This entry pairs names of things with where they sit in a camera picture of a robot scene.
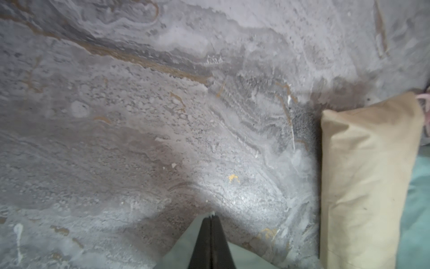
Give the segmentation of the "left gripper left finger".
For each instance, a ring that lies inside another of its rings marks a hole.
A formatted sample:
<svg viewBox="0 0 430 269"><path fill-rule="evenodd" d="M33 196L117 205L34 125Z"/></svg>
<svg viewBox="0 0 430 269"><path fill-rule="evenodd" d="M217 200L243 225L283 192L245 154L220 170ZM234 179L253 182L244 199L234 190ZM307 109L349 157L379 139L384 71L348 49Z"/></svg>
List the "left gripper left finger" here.
<svg viewBox="0 0 430 269"><path fill-rule="evenodd" d="M189 269L211 269L211 218L203 219L198 233L194 251L189 262Z"/></svg>

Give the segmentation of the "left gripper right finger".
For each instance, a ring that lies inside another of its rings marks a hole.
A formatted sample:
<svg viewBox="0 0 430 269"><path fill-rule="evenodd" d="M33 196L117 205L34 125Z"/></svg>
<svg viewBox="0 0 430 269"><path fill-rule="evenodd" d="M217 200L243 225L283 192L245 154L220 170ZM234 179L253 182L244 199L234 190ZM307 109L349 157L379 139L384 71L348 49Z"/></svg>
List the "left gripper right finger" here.
<svg viewBox="0 0 430 269"><path fill-rule="evenodd" d="M211 216L211 268L236 269L220 218Z"/></svg>

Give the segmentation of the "mint green umbrella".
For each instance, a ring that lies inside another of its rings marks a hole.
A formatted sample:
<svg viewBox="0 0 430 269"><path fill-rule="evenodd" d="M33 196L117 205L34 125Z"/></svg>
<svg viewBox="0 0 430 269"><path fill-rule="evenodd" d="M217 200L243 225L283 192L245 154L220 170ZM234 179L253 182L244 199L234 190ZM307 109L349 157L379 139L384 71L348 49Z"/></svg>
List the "mint green umbrella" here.
<svg viewBox="0 0 430 269"><path fill-rule="evenodd" d="M206 217L216 215L215 212L205 213L196 217L182 234L172 249L156 264L156 269L188 269L194 246L202 221ZM237 269L274 269L271 263L256 254L235 244L228 243L234 264Z"/></svg>
<svg viewBox="0 0 430 269"><path fill-rule="evenodd" d="M430 147L422 146L412 172L400 223L397 269L430 267Z"/></svg>

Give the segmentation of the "beige umbrella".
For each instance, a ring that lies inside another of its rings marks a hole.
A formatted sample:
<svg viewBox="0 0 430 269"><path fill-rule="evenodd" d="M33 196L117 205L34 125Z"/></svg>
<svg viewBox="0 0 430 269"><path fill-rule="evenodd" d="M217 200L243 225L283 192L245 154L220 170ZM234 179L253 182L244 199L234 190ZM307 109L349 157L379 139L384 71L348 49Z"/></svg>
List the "beige umbrella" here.
<svg viewBox="0 0 430 269"><path fill-rule="evenodd" d="M393 269L424 129L416 93L322 113L320 261L325 269Z"/></svg>

